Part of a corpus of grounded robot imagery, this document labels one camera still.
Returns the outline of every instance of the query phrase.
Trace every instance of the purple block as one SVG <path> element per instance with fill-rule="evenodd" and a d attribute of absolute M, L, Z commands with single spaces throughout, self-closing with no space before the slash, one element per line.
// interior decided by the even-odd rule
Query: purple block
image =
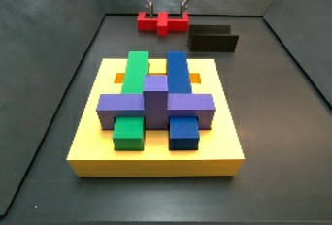
<path fill-rule="evenodd" d="M 169 91 L 168 76 L 145 76 L 145 87 L 144 91 Z"/>
<path fill-rule="evenodd" d="M 98 104 L 98 115 L 105 130 L 114 129 L 116 117 L 145 116 L 144 94 L 104 94 Z"/>
<path fill-rule="evenodd" d="M 168 129 L 169 86 L 168 76 L 145 77 L 145 128 L 150 130 Z"/>
<path fill-rule="evenodd" d="M 200 129 L 212 129 L 215 110 L 212 94 L 169 95 L 169 116 L 197 116 Z"/>

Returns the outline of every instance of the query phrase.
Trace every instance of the red block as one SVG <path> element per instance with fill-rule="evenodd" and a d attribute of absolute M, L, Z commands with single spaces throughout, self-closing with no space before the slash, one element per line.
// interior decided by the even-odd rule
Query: red block
<path fill-rule="evenodd" d="M 181 19 L 171 19 L 168 12 L 160 12 L 159 18 L 148 18 L 146 12 L 140 12 L 140 31 L 157 31 L 159 36 L 168 36 L 171 31 L 187 32 L 189 29 L 189 15 L 184 13 Z"/>

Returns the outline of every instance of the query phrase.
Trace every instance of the long green block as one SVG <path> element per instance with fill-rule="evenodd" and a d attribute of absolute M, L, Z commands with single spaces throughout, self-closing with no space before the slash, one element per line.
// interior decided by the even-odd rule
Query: long green block
<path fill-rule="evenodd" d="M 114 150 L 145 150 L 145 118 L 117 117 L 113 141 Z"/>
<path fill-rule="evenodd" d="M 145 76 L 148 74 L 148 51 L 130 51 L 122 93 L 144 93 Z"/>

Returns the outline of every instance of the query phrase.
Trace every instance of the block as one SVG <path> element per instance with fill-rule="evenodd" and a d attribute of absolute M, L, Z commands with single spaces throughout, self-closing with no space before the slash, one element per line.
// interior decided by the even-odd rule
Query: block
<path fill-rule="evenodd" d="M 113 130 L 116 117 L 145 116 L 144 94 L 102 94 L 97 111 L 102 128 Z"/>
<path fill-rule="evenodd" d="M 159 23 L 157 23 L 157 34 L 159 36 L 169 35 L 169 13 L 159 13 Z"/>
<path fill-rule="evenodd" d="M 145 119 L 117 117 L 113 133 L 114 150 L 145 150 Z"/>
<path fill-rule="evenodd" d="M 167 59 L 150 59 L 153 73 L 167 72 Z M 125 73 L 128 59 L 105 59 L 67 155 L 81 177 L 193 177 L 235 176 L 244 162 L 242 143 L 232 121 L 228 99 L 213 59 L 189 59 L 201 76 L 195 94 L 212 93 L 216 104 L 212 130 L 200 131 L 199 150 L 169 150 L 169 132 L 145 131 L 145 151 L 118 151 L 110 142 L 114 131 L 102 130 L 97 106 L 104 93 L 121 93 L 113 83 Z"/>
<path fill-rule="evenodd" d="M 145 76 L 145 128 L 163 130 L 169 127 L 168 76 Z"/>
<path fill-rule="evenodd" d="M 168 12 L 160 12 L 159 18 L 146 17 L 146 12 L 138 15 L 138 30 L 157 31 L 159 36 L 167 36 L 171 31 L 187 32 L 189 29 L 189 15 L 184 13 L 183 18 L 169 18 Z"/>
<path fill-rule="evenodd" d="M 229 25 L 192 25 L 188 33 L 191 51 L 235 52 L 239 35 L 231 34 Z"/>
<path fill-rule="evenodd" d="M 212 94 L 171 94 L 169 116 L 197 116 L 200 129 L 212 129 L 215 101 Z"/>
<path fill-rule="evenodd" d="M 148 51 L 130 51 L 122 93 L 144 93 L 144 81 L 148 74 Z"/>
<path fill-rule="evenodd" d="M 197 117 L 171 117 L 171 150 L 199 150 L 200 131 Z"/>
<path fill-rule="evenodd" d="M 168 76 L 171 93 L 192 93 L 188 54 L 185 51 L 168 52 Z"/>

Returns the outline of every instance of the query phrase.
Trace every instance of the dark blue block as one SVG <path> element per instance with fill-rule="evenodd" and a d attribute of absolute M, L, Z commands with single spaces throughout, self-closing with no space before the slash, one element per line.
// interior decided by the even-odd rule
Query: dark blue block
<path fill-rule="evenodd" d="M 188 54 L 184 51 L 168 52 L 168 76 L 171 93 L 192 93 Z"/>
<path fill-rule="evenodd" d="M 171 117 L 171 150 L 199 150 L 200 130 L 197 117 Z"/>

